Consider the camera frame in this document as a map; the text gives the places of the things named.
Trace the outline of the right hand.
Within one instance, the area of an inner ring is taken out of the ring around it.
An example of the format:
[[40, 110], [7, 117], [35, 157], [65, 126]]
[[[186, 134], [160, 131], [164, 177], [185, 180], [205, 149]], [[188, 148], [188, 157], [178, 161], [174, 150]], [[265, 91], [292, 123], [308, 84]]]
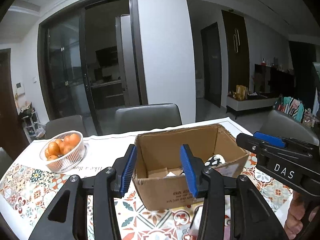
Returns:
[[300, 194], [293, 192], [293, 198], [287, 213], [287, 219], [284, 224], [284, 230], [288, 239], [295, 239], [298, 233], [303, 229], [301, 219], [305, 215], [304, 202], [300, 199]]

